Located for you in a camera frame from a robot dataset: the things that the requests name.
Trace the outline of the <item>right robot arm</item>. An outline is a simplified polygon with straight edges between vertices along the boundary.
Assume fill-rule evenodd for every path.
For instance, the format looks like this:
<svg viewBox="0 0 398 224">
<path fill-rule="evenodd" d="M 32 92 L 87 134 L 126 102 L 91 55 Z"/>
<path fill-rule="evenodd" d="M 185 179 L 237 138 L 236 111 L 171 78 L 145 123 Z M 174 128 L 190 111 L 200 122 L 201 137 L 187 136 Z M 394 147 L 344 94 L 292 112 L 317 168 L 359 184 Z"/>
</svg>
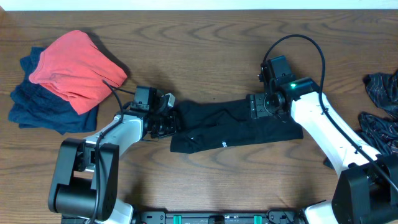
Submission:
<svg viewBox="0 0 398 224">
<path fill-rule="evenodd" d="M 261 63 L 264 92 L 252 95 L 252 118 L 295 121 L 325 153 L 337 176 L 333 198 L 310 205 L 295 223 L 389 223 L 397 220 L 397 156 L 362 140 L 311 78 L 298 79 L 284 56 Z"/>
</svg>

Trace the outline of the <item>plain black t-shirt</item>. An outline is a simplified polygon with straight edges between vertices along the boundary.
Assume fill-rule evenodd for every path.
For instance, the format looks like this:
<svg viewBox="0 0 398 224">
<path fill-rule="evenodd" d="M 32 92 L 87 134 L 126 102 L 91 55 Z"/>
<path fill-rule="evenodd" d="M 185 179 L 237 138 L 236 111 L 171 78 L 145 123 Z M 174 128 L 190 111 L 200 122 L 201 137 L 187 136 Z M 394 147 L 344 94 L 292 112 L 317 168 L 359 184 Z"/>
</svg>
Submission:
<svg viewBox="0 0 398 224">
<path fill-rule="evenodd" d="M 193 154 L 303 138 L 302 127 L 291 119 L 272 116 L 252 119 L 249 99 L 207 104 L 181 101 L 174 110 L 181 130 L 172 136 L 171 152 Z"/>
</svg>

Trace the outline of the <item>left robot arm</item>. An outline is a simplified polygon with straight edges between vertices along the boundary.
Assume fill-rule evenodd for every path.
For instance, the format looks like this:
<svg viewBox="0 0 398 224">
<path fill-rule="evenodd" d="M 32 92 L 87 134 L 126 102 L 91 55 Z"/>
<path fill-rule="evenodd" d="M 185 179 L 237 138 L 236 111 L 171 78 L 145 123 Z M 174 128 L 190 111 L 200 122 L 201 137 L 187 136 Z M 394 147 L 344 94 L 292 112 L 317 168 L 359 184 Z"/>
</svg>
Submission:
<svg viewBox="0 0 398 224">
<path fill-rule="evenodd" d="M 133 100 L 96 134 L 64 140 L 50 186 L 49 210 L 62 223 L 139 223 L 134 207 L 118 199 L 119 159 L 135 143 L 162 139 L 178 130 L 175 96 L 137 86 Z"/>
</svg>

